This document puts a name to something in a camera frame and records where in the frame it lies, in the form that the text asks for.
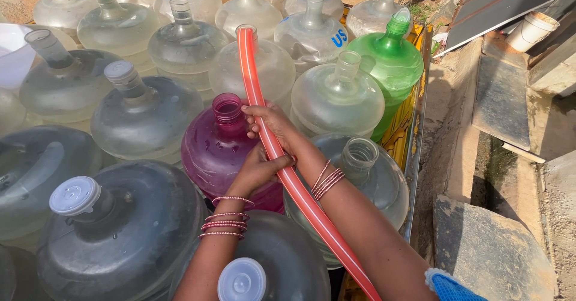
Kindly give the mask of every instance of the orange hose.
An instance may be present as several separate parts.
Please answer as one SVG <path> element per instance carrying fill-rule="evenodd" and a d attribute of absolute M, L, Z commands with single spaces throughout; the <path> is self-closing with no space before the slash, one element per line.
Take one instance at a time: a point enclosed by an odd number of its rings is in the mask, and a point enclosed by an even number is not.
<path fill-rule="evenodd" d="M 258 75 L 256 73 L 256 63 L 254 62 L 254 40 L 253 30 L 250 27 L 238 28 L 238 53 L 240 55 L 240 69 L 244 79 L 244 89 L 250 105 L 265 106 Z M 276 136 L 264 124 L 261 118 L 256 118 L 256 123 L 260 126 L 260 139 L 264 144 L 266 153 L 270 160 L 285 155 Z M 306 219 L 312 224 L 314 230 L 318 232 L 326 245 L 332 250 L 334 255 L 340 260 L 342 265 L 348 270 L 356 283 L 364 290 L 364 293 L 372 301 L 381 301 L 376 289 L 366 276 L 364 269 L 360 266 L 360 261 L 354 255 L 348 244 L 344 241 L 338 230 L 324 211 L 320 209 L 316 201 L 298 179 L 296 172 L 292 168 L 285 168 L 278 172 L 278 177 L 284 187 L 302 211 Z"/>

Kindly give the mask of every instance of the woman's left hand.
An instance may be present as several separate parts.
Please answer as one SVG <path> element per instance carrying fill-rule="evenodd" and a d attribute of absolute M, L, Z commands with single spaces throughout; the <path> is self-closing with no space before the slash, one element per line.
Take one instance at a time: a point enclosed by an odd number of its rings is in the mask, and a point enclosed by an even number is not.
<path fill-rule="evenodd" d="M 268 160 L 262 142 L 259 142 L 250 152 L 238 175 L 230 185 L 229 193 L 249 198 L 252 193 L 267 182 L 278 182 L 276 173 L 283 168 L 296 164 L 294 158 L 288 155 Z"/>

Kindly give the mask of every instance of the white plastic container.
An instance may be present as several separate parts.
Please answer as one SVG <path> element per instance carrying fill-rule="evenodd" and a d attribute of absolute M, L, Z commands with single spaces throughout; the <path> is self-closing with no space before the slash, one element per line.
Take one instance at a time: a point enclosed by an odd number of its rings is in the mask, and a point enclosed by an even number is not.
<path fill-rule="evenodd" d="M 15 90 L 30 70 L 36 52 L 24 41 L 32 29 L 17 24 L 0 24 L 0 87 Z"/>
<path fill-rule="evenodd" d="M 557 20 L 546 14 L 531 11 L 524 20 L 508 35 L 506 43 L 514 49 L 525 53 L 536 43 L 546 38 L 552 31 L 560 26 Z"/>

